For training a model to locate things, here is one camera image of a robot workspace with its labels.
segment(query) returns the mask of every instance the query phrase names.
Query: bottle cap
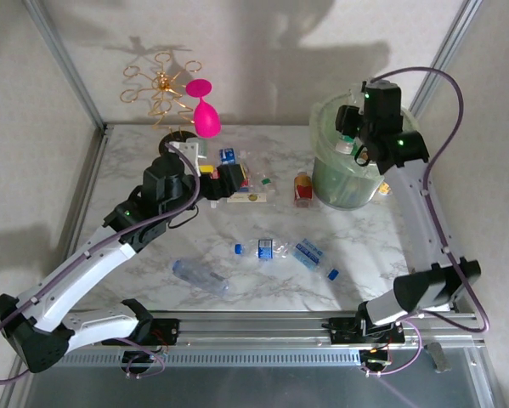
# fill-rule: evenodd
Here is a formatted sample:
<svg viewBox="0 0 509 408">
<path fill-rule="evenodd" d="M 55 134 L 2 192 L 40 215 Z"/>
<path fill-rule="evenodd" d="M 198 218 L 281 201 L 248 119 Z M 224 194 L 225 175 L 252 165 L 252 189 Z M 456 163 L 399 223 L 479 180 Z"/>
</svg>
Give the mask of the bottle cap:
<svg viewBox="0 0 509 408">
<path fill-rule="evenodd" d="M 331 272 L 328 274 L 328 279 L 330 281 L 333 281 L 334 279 L 337 278 L 338 275 L 339 275 L 339 271 L 337 269 L 332 269 Z"/>
</svg>

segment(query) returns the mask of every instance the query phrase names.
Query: white marble table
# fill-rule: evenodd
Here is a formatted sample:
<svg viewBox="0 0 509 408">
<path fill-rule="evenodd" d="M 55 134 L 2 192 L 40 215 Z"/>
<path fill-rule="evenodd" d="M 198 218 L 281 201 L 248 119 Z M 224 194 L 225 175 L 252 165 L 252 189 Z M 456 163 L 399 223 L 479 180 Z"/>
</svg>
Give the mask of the white marble table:
<svg viewBox="0 0 509 408">
<path fill-rule="evenodd" d="M 141 182 L 158 155 L 165 130 L 145 125 L 115 126 L 106 147 L 88 213 L 82 226 L 85 241 L 116 204 Z M 404 249 L 409 247 L 397 203 L 376 195 L 359 210 L 340 212 L 323 204 L 313 209 L 292 205 L 292 180 L 310 171 L 313 152 L 308 127 L 228 126 L 209 150 L 232 146 L 264 151 L 276 174 L 274 207 L 244 212 L 211 209 L 200 202 L 200 215 L 184 227 L 168 230 L 137 257 L 102 280 L 78 309 L 98 309 L 125 298 L 138 299 L 151 310 L 356 310 L 362 300 L 383 294 L 393 278 L 407 274 Z M 293 258 L 259 263 L 232 254 L 232 244 L 279 236 L 308 237 L 325 248 L 340 275 L 320 279 Z M 171 272 L 176 258 L 199 257 L 230 280 L 226 298 L 190 286 Z"/>
</svg>

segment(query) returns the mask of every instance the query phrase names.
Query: white label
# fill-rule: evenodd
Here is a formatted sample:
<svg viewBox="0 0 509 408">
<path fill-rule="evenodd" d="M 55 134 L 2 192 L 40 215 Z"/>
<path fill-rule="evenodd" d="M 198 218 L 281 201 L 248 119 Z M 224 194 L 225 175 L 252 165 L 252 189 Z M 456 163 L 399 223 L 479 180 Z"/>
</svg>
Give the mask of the white label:
<svg viewBox="0 0 509 408">
<path fill-rule="evenodd" d="M 268 202 L 266 193 L 235 193 L 228 202 Z"/>
</svg>

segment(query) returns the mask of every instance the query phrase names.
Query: plastic bottle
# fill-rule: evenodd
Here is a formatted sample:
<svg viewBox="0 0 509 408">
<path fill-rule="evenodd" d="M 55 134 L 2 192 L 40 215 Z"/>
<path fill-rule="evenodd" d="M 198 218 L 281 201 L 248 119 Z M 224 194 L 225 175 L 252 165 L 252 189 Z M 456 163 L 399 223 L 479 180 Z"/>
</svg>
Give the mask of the plastic bottle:
<svg viewBox="0 0 509 408">
<path fill-rule="evenodd" d="M 313 182 L 306 172 L 300 171 L 294 179 L 294 205 L 309 208 L 313 202 Z"/>
<path fill-rule="evenodd" d="M 339 275 L 339 271 L 333 268 L 331 260 L 308 239 L 299 241 L 292 249 L 291 255 L 305 265 L 308 269 L 327 277 L 333 281 Z"/>
<path fill-rule="evenodd" d="M 274 184 L 274 180 L 266 174 L 264 171 L 256 171 L 253 175 L 253 184 L 256 190 L 260 189 L 268 195 L 274 195 L 277 189 Z"/>
<path fill-rule="evenodd" d="M 290 243 L 271 238 L 250 240 L 245 243 L 236 243 L 234 252 L 242 257 L 255 257 L 258 259 L 286 258 L 290 250 Z"/>
<path fill-rule="evenodd" d="M 226 278 L 216 274 L 209 266 L 195 259 L 175 261 L 172 265 L 172 274 L 216 296 L 223 297 L 229 289 L 229 282 Z"/>
</svg>

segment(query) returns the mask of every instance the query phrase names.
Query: small bottle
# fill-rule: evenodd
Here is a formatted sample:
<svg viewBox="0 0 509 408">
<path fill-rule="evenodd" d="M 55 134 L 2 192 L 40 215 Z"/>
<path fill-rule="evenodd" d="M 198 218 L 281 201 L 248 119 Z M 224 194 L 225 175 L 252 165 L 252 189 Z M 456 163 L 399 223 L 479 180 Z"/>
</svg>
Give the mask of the small bottle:
<svg viewBox="0 0 509 408">
<path fill-rule="evenodd" d="M 339 271 L 333 268 L 324 252 L 307 239 L 299 241 L 292 248 L 291 254 L 309 270 L 327 277 L 330 281 L 335 280 L 339 275 Z"/>
<path fill-rule="evenodd" d="M 253 178 L 262 191 L 272 194 L 274 194 L 277 191 L 273 179 L 271 179 L 266 173 L 255 172 L 253 174 Z"/>
<path fill-rule="evenodd" d="M 290 244 L 279 240 L 266 238 L 263 240 L 250 240 L 246 243 L 236 243 L 234 252 L 242 257 L 255 257 L 258 259 L 286 258 Z"/>
<path fill-rule="evenodd" d="M 237 151 L 231 147 L 220 149 L 218 155 L 222 164 L 239 164 L 244 162 L 248 156 L 246 150 Z"/>
<path fill-rule="evenodd" d="M 221 298 L 229 289 L 229 282 L 226 278 L 214 273 L 209 266 L 195 259 L 175 261 L 172 265 L 172 274 Z"/>
<path fill-rule="evenodd" d="M 313 182 L 305 172 L 299 172 L 294 179 L 294 205 L 309 208 L 313 201 Z"/>
</svg>

